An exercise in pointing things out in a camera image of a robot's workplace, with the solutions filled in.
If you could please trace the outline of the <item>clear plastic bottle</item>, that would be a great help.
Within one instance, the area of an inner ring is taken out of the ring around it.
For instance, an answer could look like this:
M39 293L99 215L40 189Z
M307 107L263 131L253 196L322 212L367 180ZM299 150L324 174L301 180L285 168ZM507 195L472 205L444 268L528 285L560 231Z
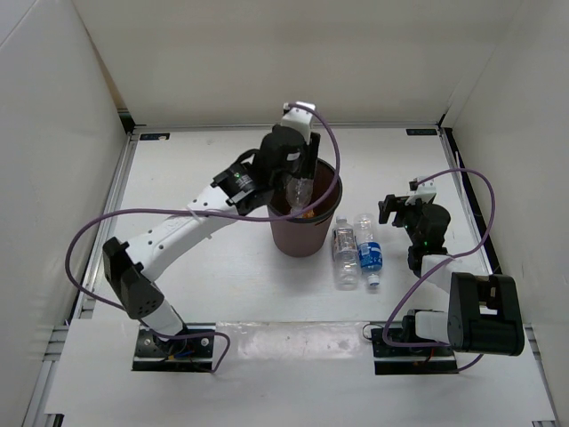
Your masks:
M305 209L311 201L313 180L308 178L291 178L285 190L285 199L291 208L291 213Z

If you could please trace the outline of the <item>blue label plastic bottle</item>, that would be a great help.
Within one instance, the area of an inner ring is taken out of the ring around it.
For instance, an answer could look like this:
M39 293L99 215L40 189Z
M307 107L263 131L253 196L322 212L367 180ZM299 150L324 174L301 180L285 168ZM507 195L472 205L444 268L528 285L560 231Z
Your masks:
M374 237L373 216L368 213L357 215L353 227L360 270L368 287L376 289L380 284L383 260L381 246Z

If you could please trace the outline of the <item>clear labelled water bottle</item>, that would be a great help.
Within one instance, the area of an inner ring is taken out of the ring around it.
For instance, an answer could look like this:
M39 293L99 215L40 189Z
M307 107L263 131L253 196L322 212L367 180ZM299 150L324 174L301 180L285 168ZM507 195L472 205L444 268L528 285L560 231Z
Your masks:
M333 273L336 286L353 290L359 282L357 244L353 227L338 215L332 231Z

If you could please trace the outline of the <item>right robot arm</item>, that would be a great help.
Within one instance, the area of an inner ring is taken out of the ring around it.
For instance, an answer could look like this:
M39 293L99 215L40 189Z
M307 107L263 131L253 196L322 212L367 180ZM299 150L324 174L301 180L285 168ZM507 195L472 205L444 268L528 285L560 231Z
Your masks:
M462 268L461 257L445 247L445 233L451 215L431 200L387 195L378 203L379 223L390 215L392 225L410 238L407 262L418 281L394 309L398 313L415 290L430 282L448 294L448 308L412 310L394 338L390 315L382 328L382 340L389 347L402 348L418 356L427 348L448 347L456 352L518 356L525 346L525 334L515 280L506 275L486 276Z

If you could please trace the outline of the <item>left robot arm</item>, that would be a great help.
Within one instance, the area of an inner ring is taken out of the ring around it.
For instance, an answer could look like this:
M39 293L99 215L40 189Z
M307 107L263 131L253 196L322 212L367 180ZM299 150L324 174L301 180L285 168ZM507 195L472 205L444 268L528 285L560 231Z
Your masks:
M104 244L106 280L129 318L156 332L156 345L165 354L182 353L188 336L156 280L202 240L267 205L292 178L314 170L319 142L318 133L274 125L259 148L218 173L185 211L128 241L111 238Z

